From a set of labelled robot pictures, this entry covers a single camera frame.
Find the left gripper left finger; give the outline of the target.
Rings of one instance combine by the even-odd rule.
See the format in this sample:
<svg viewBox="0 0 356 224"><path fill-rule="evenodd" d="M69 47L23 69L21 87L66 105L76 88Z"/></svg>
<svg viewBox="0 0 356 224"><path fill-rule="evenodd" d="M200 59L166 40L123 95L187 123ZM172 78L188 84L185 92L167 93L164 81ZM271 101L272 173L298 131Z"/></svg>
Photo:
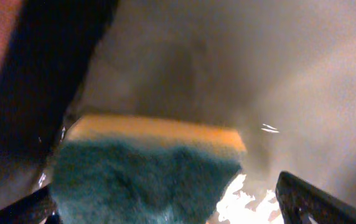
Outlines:
<svg viewBox="0 0 356 224"><path fill-rule="evenodd" d="M0 210L0 224L60 224L60 215L48 186Z"/></svg>

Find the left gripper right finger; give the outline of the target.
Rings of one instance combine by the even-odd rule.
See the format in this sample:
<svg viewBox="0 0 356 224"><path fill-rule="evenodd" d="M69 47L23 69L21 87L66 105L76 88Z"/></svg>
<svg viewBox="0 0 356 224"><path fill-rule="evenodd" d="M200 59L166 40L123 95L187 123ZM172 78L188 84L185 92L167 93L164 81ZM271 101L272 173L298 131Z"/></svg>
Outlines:
<svg viewBox="0 0 356 224"><path fill-rule="evenodd" d="M356 208L282 171L275 194L284 224L356 224Z"/></svg>

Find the green and yellow sponge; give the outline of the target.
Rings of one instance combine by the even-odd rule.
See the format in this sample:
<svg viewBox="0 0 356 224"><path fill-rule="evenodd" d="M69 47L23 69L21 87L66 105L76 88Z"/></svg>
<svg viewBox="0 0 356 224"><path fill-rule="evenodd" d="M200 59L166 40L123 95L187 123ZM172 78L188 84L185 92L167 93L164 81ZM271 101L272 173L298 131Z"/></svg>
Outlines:
<svg viewBox="0 0 356 224"><path fill-rule="evenodd" d="M206 223L245 151L231 128L87 114L57 149L50 193L64 223Z"/></svg>

